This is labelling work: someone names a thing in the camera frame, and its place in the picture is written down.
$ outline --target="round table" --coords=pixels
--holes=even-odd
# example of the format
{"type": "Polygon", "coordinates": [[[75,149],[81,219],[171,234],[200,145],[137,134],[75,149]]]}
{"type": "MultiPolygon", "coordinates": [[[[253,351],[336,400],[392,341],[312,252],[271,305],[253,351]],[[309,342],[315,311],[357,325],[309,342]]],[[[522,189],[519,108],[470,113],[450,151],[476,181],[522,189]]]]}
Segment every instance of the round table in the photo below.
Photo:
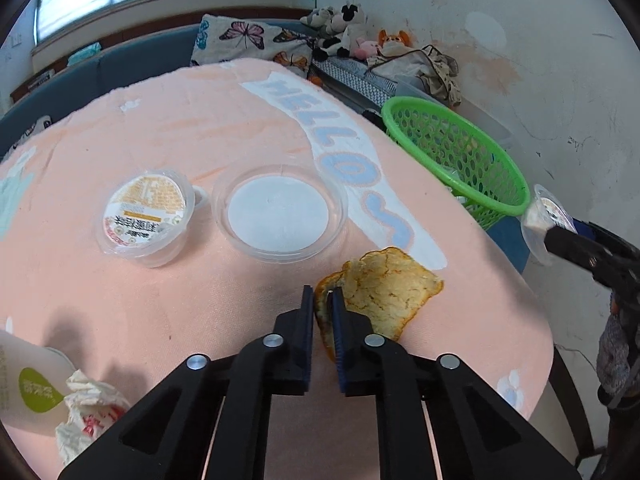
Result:
{"type": "MultiPolygon", "coordinates": [[[[235,354],[299,306],[303,285],[389,245],[445,283],[404,330],[410,353],[459,355],[524,417],[542,394],[551,333],[504,254],[383,132],[279,65],[185,68],[112,91],[30,139],[0,178],[12,195],[0,224],[0,318],[131,402],[190,354],[235,354]],[[171,168],[211,190],[229,164],[265,151],[314,160],[345,184],[350,217],[318,256],[252,260],[217,231],[208,206],[167,266],[101,253],[95,224],[119,184],[171,168]]],[[[273,399],[265,478],[377,479],[374,399],[340,394],[317,329],[312,363],[305,397],[273,399]]],[[[36,473],[56,478],[53,437],[8,429],[36,473]]]]}

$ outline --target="pink plush toy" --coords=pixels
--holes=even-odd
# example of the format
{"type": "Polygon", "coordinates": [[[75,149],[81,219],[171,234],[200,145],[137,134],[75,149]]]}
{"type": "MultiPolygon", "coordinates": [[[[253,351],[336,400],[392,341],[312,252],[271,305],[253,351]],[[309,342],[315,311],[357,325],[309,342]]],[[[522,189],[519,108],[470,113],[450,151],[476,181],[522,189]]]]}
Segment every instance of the pink plush toy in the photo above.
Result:
{"type": "Polygon", "coordinates": [[[356,59],[374,57],[380,52],[380,46],[377,41],[367,41],[364,38],[358,38],[356,42],[358,43],[358,47],[353,51],[356,59]]]}

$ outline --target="blue couch backrest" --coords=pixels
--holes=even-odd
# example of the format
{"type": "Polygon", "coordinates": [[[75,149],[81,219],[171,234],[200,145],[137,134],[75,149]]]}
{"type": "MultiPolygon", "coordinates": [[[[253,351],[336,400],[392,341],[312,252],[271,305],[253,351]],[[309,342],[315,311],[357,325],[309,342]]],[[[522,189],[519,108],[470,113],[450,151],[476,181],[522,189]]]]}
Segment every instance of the blue couch backrest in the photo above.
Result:
{"type": "MultiPolygon", "coordinates": [[[[314,36],[297,20],[261,20],[314,36]]],[[[198,25],[172,28],[130,40],[102,51],[55,75],[18,101],[0,120],[0,159],[38,118],[53,123],[95,98],[150,77],[189,66],[198,25]]]]}

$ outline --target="slice of bread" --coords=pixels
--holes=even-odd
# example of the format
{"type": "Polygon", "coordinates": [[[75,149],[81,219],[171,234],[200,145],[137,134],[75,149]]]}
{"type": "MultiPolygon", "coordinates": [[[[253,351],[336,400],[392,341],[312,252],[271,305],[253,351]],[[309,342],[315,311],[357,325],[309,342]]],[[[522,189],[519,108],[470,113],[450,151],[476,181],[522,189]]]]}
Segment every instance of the slice of bread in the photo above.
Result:
{"type": "Polygon", "coordinates": [[[342,287],[347,310],[369,316],[373,331],[397,341],[405,325],[444,282],[411,256],[396,247],[365,254],[346,262],[316,286],[314,311],[322,342],[335,360],[334,330],[328,311],[327,294],[342,287]]]}

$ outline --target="silver rivet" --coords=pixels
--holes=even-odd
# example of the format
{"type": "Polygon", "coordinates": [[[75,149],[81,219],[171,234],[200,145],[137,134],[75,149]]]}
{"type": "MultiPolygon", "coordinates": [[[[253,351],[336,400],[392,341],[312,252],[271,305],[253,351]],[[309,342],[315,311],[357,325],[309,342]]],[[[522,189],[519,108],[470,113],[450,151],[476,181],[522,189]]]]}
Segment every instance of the silver rivet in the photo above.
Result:
{"type": "Polygon", "coordinates": [[[191,370],[200,370],[207,365],[207,358],[204,355],[196,354],[187,359],[187,366],[191,370]]]}
{"type": "Polygon", "coordinates": [[[440,358],[440,366],[446,368],[447,370],[455,370],[460,366],[460,359],[452,354],[443,355],[440,358]]]}
{"type": "Polygon", "coordinates": [[[262,344],[269,348],[276,348],[284,343],[284,338],[280,334],[269,334],[264,336],[262,344]]]}
{"type": "Polygon", "coordinates": [[[367,346],[382,346],[384,343],[385,338],[380,334],[369,334],[364,338],[364,344],[367,346]]]}

